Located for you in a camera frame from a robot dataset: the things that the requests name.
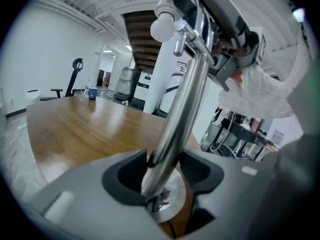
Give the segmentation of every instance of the black office chair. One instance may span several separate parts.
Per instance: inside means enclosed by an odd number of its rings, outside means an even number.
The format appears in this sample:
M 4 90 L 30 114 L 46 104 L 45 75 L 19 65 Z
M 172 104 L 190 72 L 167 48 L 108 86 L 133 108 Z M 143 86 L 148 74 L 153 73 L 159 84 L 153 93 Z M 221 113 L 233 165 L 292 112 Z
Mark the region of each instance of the black office chair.
M 72 67 L 74 68 L 74 70 L 72 72 L 68 88 L 66 89 L 65 97 L 70 97 L 70 96 L 75 95 L 75 90 L 72 91 L 72 87 L 74 86 L 78 72 L 82 70 L 83 66 L 84 66 L 84 64 L 83 64 L 82 58 L 77 58 L 73 61 Z M 50 89 L 50 91 L 56 92 L 57 97 L 42 97 L 42 98 L 40 98 L 41 102 L 61 98 L 60 92 L 62 92 L 63 89 Z

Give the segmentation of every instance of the gray floor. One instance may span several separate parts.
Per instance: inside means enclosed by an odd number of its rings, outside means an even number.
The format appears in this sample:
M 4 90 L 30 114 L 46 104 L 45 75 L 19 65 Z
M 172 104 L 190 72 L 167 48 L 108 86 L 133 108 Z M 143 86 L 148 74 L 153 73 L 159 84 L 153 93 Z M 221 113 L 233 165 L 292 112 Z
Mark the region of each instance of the gray floor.
M 100 90 L 98 96 L 122 104 L 121 100 L 113 98 L 112 91 Z M 128 107 L 142 110 L 130 103 Z M 0 135 L 0 171 L 13 195 L 23 202 L 47 184 L 30 146 L 26 113 L 10 117 L 4 133 Z

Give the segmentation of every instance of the person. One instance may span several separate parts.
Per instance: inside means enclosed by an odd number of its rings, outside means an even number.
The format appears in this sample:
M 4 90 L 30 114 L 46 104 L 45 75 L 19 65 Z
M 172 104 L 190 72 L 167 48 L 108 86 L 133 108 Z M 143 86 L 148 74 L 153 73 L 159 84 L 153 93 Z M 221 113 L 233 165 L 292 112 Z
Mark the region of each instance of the person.
M 219 42 L 213 53 L 221 53 L 223 43 Z M 232 50 L 234 57 L 243 57 L 244 50 Z M 287 102 L 288 95 L 298 85 L 313 62 L 304 25 L 298 31 L 296 59 L 289 77 L 281 82 L 253 64 L 237 68 L 226 81 L 229 91 L 219 94 L 218 106 L 250 118 L 286 118 L 294 113 Z

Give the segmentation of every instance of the glossy brown table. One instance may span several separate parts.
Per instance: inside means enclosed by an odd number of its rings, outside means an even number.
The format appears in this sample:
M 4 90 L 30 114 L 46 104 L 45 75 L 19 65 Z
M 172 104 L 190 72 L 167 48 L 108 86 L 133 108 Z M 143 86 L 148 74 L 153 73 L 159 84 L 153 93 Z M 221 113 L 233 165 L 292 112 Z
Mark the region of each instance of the glossy brown table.
M 164 119 L 101 98 L 73 96 L 42 101 L 26 109 L 30 144 L 39 169 L 50 183 L 72 167 L 118 153 L 156 147 Z M 186 148 L 200 149 L 191 134 Z M 171 223 L 182 236 L 190 214 L 187 185 L 184 208 Z

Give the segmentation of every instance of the mug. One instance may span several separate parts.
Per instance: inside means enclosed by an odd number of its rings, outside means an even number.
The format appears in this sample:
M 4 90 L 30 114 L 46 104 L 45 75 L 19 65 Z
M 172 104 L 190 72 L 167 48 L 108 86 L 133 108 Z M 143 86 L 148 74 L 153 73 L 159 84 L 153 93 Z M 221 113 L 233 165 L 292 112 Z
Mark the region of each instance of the mug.
M 81 88 L 81 93 L 88 97 L 89 100 L 95 100 L 98 94 L 98 88 L 96 87 L 89 87 L 88 89 L 84 90 L 83 92 L 83 87 Z

